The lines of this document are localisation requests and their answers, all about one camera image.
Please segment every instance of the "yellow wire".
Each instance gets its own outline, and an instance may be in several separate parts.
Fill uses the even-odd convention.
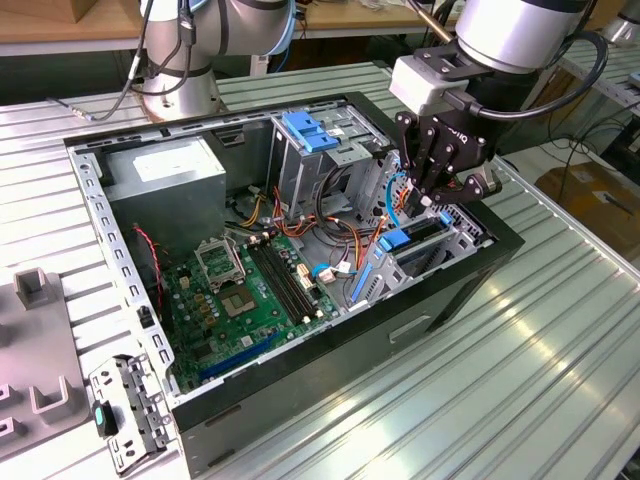
[[[251,218],[249,218],[249,220],[247,220],[244,223],[241,223],[240,224],[241,227],[250,227],[251,225],[256,223],[256,221],[258,220],[258,214],[260,213],[260,202],[261,201],[262,200],[260,199],[260,197],[258,197],[256,199],[256,208],[253,209],[253,215],[251,215]]]

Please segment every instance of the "ram slot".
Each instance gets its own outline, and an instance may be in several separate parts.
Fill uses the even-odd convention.
[[[249,255],[294,324],[300,324],[304,317],[313,314],[313,306],[302,291],[302,287],[298,285],[273,248],[270,246],[250,248]]]

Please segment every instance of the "motherboard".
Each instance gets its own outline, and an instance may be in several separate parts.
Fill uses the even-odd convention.
[[[277,348],[338,315],[324,286],[284,236],[239,245],[203,242],[192,258],[163,272],[183,393]]]

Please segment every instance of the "slotted aluminum surface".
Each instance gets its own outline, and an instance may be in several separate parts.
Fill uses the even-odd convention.
[[[595,47],[590,43],[580,42],[569,49],[558,61],[558,65],[583,80],[595,61]],[[640,102],[640,89],[627,81],[629,75],[636,72],[640,72],[640,45],[629,48],[609,46],[607,67],[593,88],[622,107],[628,107]],[[640,114],[640,105],[630,111]]]
[[[388,83],[360,64],[220,87],[231,109],[361,90],[393,115]],[[104,111],[114,98],[70,103]],[[45,103],[0,108],[0,280],[36,265],[62,275],[85,377],[138,350],[61,139],[145,122],[133,98],[99,126]],[[517,257],[433,336],[206,478],[615,477],[640,444],[639,279],[501,169],[486,203],[526,240]],[[116,478],[92,423],[5,461],[0,477]],[[132,478],[186,469],[174,448]]]

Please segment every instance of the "red wire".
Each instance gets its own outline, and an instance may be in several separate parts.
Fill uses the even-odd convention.
[[[156,283],[158,284],[158,314],[160,313],[160,309],[162,308],[162,285],[161,285],[161,276],[160,276],[160,264],[158,263],[158,255],[156,254],[156,247],[154,246],[151,237],[144,233],[144,231],[140,227],[133,227],[133,229],[140,234],[142,238],[149,245],[149,249],[151,250],[151,256],[153,257],[153,266],[156,269]]]

